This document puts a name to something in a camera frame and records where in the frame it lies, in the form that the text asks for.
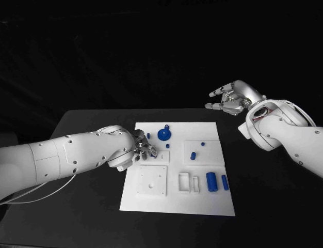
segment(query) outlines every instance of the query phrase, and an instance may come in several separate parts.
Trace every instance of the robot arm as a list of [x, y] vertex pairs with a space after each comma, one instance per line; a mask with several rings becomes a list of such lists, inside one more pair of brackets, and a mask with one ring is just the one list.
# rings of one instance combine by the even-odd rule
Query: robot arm
[[249, 109], [240, 126], [246, 138], [267, 151], [283, 145], [296, 163], [323, 177], [323, 128], [313, 121], [309, 127], [296, 105], [287, 100], [267, 100], [241, 80], [217, 89], [211, 97], [220, 94], [221, 103], [208, 103], [205, 107], [233, 115]]
[[0, 200], [15, 192], [80, 174], [107, 162], [125, 171], [132, 159], [158, 156], [145, 133], [133, 136], [120, 126], [48, 141], [0, 148]]

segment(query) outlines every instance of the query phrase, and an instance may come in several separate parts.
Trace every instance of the black table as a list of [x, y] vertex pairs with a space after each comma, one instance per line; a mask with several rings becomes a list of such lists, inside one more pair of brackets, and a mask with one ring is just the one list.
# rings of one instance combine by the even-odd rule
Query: black table
[[[78, 174], [51, 197], [14, 205], [0, 243], [48, 247], [323, 247], [323, 180], [290, 159], [266, 152], [238, 131], [246, 114], [207, 109], [78, 110], [53, 138], [136, 122], [217, 122], [237, 217], [120, 211], [126, 172], [107, 164]], [[54, 192], [50, 182], [24, 200]]]

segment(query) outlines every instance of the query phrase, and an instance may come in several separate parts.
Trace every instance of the robotic hand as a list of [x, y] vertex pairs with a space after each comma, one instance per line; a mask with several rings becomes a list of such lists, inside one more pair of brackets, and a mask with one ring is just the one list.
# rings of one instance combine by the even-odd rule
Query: robotic hand
[[136, 161], [158, 156], [142, 130], [135, 135], [110, 126], [97, 132], [0, 148], [0, 200], [15, 192], [80, 174], [109, 163], [125, 171]]
[[296, 163], [323, 177], [323, 128], [302, 108], [287, 100], [267, 100], [241, 80], [218, 88], [211, 97], [217, 95], [223, 95], [221, 103], [205, 107], [236, 116], [247, 109], [246, 123], [238, 127], [246, 138], [267, 151], [283, 145]]

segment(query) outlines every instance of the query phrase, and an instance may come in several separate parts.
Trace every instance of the black curtain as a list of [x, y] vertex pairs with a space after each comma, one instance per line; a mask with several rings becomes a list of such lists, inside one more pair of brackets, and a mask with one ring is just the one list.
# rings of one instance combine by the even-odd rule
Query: black curtain
[[323, 126], [323, 2], [0, 2], [0, 130], [21, 143], [68, 110], [204, 107], [237, 79]]

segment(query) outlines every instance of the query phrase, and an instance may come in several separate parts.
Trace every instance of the blue cylinder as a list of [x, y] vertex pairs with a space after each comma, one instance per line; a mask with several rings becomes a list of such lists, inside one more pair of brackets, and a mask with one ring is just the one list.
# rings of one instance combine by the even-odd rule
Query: blue cylinder
[[224, 188], [225, 190], [228, 190], [227, 175], [223, 175], [221, 178], [223, 178]]
[[192, 157], [191, 157], [191, 159], [192, 159], [192, 160], [197, 159], [197, 153], [195, 153], [195, 152], [192, 152]]
[[208, 189], [211, 192], [217, 192], [218, 189], [218, 181], [217, 176], [214, 172], [207, 173], [207, 179], [208, 179]]
[[162, 140], [162, 141], [168, 141], [172, 137], [172, 132], [169, 130], [169, 125], [165, 126], [164, 129], [161, 129], [161, 131], [158, 132], [158, 138]]

